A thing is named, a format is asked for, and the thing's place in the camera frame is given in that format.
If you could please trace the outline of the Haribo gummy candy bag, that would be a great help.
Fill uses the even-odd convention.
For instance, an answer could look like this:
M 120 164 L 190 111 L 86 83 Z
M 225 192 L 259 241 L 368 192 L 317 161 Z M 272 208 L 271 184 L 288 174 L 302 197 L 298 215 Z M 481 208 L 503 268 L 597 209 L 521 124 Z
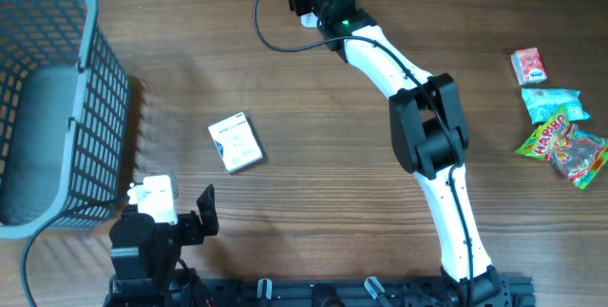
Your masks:
M 516 153 L 551 163 L 583 190 L 607 164 L 607 139 L 580 130 L 569 121 L 567 107 L 561 105 Z

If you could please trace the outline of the white blue cardboard box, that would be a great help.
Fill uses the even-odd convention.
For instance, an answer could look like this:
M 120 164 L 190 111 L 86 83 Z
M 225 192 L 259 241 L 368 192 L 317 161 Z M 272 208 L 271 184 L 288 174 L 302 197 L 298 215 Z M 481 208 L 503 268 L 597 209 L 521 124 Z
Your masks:
M 257 138 L 243 112 L 210 125 L 208 130 L 227 172 L 237 172 L 263 159 Z

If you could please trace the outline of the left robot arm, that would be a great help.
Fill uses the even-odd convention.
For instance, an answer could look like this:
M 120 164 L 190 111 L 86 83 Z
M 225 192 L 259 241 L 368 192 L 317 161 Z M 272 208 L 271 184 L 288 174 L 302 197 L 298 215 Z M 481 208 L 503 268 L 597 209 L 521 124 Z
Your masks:
M 115 275 L 105 306 L 215 305 L 197 271 L 181 258 L 182 247 L 201 245 L 219 232 L 212 184 L 198 197 L 197 207 L 197 212 L 177 215 L 175 224 L 125 208 L 109 232 Z

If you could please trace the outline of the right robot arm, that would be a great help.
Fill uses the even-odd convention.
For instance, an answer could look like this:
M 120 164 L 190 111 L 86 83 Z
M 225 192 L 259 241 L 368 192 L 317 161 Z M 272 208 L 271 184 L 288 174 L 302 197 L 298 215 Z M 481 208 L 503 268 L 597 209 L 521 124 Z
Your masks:
M 389 102 L 393 153 L 420 184 L 441 247 L 446 302 L 478 306 L 497 297 L 501 283 L 480 240 L 466 190 L 469 143 L 456 84 L 407 59 L 355 0 L 288 0 L 311 17 L 323 45 L 363 72 Z

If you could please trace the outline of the light blue tissue pack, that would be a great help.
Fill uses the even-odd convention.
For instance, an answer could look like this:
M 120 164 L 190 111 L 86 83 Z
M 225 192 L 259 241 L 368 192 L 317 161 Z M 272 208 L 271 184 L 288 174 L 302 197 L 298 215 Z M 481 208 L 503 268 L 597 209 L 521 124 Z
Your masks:
M 590 118 L 580 102 L 580 91 L 566 88 L 523 88 L 522 99 L 532 124 L 546 122 L 561 106 L 566 107 L 569 121 Z

